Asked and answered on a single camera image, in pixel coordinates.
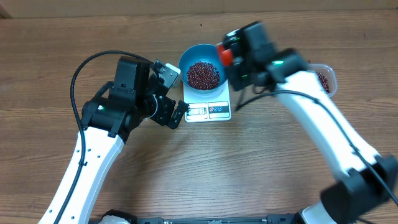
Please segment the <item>red measuring scoop blue handle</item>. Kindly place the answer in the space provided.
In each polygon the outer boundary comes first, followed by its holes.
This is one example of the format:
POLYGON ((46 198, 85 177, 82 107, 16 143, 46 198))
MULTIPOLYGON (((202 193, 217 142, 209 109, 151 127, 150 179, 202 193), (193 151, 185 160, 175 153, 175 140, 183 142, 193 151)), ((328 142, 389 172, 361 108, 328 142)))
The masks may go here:
POLYGON ((226 49, 222 43, 218 43, 216 45, 216 49, 220 58, 220 62, 225 67, 232 65, 234 60, 233 51, 231 49, 226 49))

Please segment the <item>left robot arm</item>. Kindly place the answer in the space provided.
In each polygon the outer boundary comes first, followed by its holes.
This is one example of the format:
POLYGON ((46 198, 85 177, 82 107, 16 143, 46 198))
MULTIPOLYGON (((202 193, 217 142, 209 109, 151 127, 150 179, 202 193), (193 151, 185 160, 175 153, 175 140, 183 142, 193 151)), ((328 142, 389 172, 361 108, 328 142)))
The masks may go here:
POLYGON ((76 146, 41 223, 88 223, 105 177, 131 131, 149 118, 178 127, 188 105, 167 98, 181 79, 179 68, 143 58, 121 57, 114 81, 85 103, 76 146))

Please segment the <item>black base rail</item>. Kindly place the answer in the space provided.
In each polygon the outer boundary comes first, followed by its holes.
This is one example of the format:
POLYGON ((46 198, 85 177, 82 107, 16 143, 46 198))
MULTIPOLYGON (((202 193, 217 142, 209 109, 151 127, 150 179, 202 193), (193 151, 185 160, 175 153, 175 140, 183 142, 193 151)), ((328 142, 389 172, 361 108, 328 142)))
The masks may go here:
POLYGON ((181 218, 164 219, 137 218, 127 212, 111 209, 100 219, 90 220, 89 224, 126 223, 126 224, 303 224, 299 214, 270 214, 264 217, 233 217, 233 218, 181 218))

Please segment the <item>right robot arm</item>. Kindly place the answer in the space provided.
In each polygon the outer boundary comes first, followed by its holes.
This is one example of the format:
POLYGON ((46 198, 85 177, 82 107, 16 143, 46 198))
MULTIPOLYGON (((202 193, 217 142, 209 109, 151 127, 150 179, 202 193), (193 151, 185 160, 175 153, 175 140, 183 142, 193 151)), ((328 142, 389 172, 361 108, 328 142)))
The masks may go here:
POLYGON ((277 97, 306 130, 335 178, 316 204, 296 213, 294 223, 354 223, 397 200, 397 159, 382 157, 354 130, 298 51, 277 50, 259 21, 227 33, 217 51, 233 89, 253 86, 256 100, 277 97))

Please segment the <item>white digital kitchen scale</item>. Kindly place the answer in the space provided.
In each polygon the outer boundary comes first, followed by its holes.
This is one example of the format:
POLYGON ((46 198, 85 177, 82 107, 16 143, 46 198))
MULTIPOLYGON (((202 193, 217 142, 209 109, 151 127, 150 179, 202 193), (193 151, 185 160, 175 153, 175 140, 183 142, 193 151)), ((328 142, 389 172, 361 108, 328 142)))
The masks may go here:
POLYGON ((232 117, 227 80, 212 90, 197 90, 184 83, 183 100, 188 104, 184 115, 187 123, 228 121, 232 117))

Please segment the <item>red beans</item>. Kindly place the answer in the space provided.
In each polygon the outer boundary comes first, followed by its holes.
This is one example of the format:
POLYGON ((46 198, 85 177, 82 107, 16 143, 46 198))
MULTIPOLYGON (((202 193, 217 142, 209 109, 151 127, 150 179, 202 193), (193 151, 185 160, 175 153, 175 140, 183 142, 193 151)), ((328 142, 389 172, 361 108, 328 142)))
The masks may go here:
POLYGON ((328 82, 327 77, 324 74, 322 74, 322 73, 317 73, 317 76, 318 76, 318 80, 320 81, 323 89, 327 93, 330 93, 330 86, 329 86, 329 82, 328 82))

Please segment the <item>blue metal bowl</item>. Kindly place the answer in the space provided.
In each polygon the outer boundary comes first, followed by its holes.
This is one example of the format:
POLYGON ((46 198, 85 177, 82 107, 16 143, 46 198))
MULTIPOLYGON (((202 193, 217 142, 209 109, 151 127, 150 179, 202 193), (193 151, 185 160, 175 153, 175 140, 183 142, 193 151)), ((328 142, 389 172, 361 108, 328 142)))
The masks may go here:
POLYGON ((197 93, 213 93, 222 89, 227 82, 215 45, 198 44, 190 47, 180 57, 178 67, 183 84, 197 93))

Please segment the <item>clear plastic food container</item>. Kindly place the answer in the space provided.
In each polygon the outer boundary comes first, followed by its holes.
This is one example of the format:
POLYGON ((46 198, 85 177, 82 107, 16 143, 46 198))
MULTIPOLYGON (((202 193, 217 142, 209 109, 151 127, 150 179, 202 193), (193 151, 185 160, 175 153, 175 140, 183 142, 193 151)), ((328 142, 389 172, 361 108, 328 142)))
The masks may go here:
POLYGON ((310 63, 309 66, 310 69, 313 70, 316 74, 322 73, 327 77, 330 86, 330 93, 327 94, 329 97, 332 97, 338 89, 338 83, 334 70, 329 65, 320 63, 310 63))

